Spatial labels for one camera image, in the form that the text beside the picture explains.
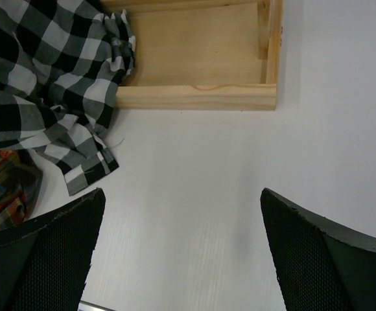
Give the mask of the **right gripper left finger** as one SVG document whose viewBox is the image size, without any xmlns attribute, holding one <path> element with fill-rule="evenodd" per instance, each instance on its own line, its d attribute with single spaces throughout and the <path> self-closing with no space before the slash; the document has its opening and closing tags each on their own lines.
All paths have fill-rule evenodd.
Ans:
<svg viewBox="0 0 376 311">
<path fill-rule="evenodd" d="M 0 310 L 78 310 L 105 203 L 97 188 L 0 231 Z"/>
</svg>

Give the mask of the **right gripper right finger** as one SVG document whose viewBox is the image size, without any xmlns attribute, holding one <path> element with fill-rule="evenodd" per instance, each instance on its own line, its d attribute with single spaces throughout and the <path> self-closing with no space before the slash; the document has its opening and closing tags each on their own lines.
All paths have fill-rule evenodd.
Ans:
<svg viewBox="0 0 376 311">
<path fill-rule="evenodd" d="M 265 188 L 261 212 L 287 310 L 376 310 L 376 238 Z"/>
</svg>

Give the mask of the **red brown plaid shirt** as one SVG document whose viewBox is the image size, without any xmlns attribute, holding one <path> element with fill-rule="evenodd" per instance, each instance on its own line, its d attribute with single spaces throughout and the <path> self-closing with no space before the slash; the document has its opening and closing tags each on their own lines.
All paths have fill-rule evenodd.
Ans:
<svg viewBox="0 0 376 311">
<path fill-rule="evenodd" d="M 43 172 L 26 150 L 0 150 L 0 231 L 28 219 L 41 189 Z"/>
</svg>

